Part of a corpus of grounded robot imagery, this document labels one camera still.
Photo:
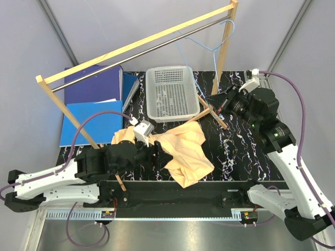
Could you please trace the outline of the light blue wire hanger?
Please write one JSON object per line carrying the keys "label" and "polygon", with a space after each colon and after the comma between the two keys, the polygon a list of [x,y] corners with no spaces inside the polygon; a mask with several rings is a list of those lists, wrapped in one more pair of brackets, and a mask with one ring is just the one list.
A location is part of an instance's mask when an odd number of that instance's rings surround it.
{"label": "light blue wire hanger", "polygon": [[[209,48],[207,47],[206,45],[200,43],[199,41],[196,41],[195,39],[193,39],[192,37],[188,36],[188,37],[185,37],[184,39],[188,39],[194,43],[196,43],[197,45],[201,46],[202,48],[210,51],[213,53],[213,63],[214,63],[214,69],[215,69],[215,80],[217,81],[217,84],[214,84],[214,87],[218,87],[219,86],[219,77],[218,77],[218,64],[217,64],[217,61],[216,61],[216,52],[218,49],[222,49],[223,45],[227,44],[228,42],[228,39],[232,36],[232,34],[234,33],[235,31],[235,22],[232,20],[232,19],[227,19],[227,20],[223,20],[221,21],[219,24],[222,25],[222,24],[225,24],[225,23],[229,23],[229,24],[232,24],[232,31],[231,32],[228,32],[228,38],[224,38],[223,41],[218,44],[216,47],[214,48]],[[175,42],[176,46],[177,46],[177,49],[185,63],[185,65],[189,68],[188,64],[187,64],[187,60],[184,56],[184,53],[179,45],[179,43],[176,41]],[[196,85],[196,88],[197,88],[197,91],[199,91],[199,94],[200,94],[200,98],[203,98],[203,100],[205,101],[205,104],[209,106],[209,103],[207,102],[206,98],[205,98],[205,95],[202,91],[202,89],[200,88],[197,80],[195,79],[194,77],[194,74],[193,74],[193,71],[191,71],[190,69],[188,69],[189,73],[191,74],[191,77],[192,77],[192,80],[194,81],[195,85]],[[213,116],[214,119],[222,119],[223,117],[221,115],[217,115],[215,114],[213,111],[209,111],[210,114]]]}

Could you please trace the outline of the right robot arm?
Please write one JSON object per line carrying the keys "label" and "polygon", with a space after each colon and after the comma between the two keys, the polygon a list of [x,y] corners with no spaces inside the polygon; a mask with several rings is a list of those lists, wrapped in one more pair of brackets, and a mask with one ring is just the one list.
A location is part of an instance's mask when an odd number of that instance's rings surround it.
{"label": "right robot arm", "polygon": [[293,200],[287,200],[257,181],[247,181],[238,190],[243,207],[261,206],[284,221],[286,228],[299,241],[325,230],[334,220],[334,205],[319,188],[308,184],[312,177],[298,158],[298,145],[288,126],[277,118],[279,101],[271,89],[256,88],[246,94],[235,86],[206,97],[216,114],[228,113],[246,122],[263,153],[275,164],[289,187]]}

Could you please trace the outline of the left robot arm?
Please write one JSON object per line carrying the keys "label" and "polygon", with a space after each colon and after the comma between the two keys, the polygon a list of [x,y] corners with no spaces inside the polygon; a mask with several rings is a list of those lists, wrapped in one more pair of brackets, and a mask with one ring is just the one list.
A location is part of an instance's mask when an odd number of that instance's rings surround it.
{"label": "left robot arm", "polygon": [[89,149],[59,165],[26,174],[12,170],[8,183],[14,191],[4,197],[4,205],[17,213],[37,210],[40,206],[82,203],[86,208],[111,207],[116,202],[109,181],[140,166],[162,169],[173,160],[161,143],[145,145],[123,140],[101,149]]}

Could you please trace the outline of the beige t shirt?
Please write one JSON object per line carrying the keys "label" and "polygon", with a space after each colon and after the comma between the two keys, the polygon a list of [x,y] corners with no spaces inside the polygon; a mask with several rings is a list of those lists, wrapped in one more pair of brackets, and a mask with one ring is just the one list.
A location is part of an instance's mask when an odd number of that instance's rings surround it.
{"label": "beige t shirt", "polygon": [[[135,142],[134,126],[115,132],[111,144]],[[182,187],[192,186],[214,170],[205,156],[202,144],[206,141],[198,122],[187,122],[161,134],[150,134],[149,144],[159,141],[173,159],[165,166],[172,178]]]}

